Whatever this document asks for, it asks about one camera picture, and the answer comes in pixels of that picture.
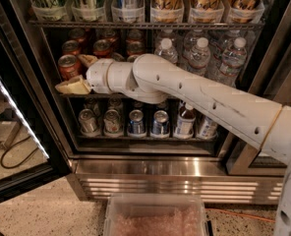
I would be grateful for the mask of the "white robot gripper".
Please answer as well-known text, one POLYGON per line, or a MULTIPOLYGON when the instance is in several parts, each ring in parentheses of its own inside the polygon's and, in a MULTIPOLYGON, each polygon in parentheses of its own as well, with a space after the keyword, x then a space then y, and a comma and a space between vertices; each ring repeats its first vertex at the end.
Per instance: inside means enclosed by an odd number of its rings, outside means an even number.
POLYGON ((68 81, 55 86, 63 94, 89 94, 91 89, 96 93, 110 94, 112 90, 108 85, 108 70, 113 59, 98 59, 93 55, 79 54, 78 59, 88 68, 87 81, 82 75, 75 76, 68 81))

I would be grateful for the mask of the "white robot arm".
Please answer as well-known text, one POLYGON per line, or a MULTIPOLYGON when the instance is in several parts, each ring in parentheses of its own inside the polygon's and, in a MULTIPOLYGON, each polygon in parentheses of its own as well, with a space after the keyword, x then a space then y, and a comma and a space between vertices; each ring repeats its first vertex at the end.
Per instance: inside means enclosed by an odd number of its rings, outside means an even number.
POLYGON ((273 236, 291 236, 291 106, 192 74, 154 54, 143 54, 132 63, 95 59, 83 76, 55 88, 65 94, 120 92, 151 104, 173 95, 286 164, 273 236))

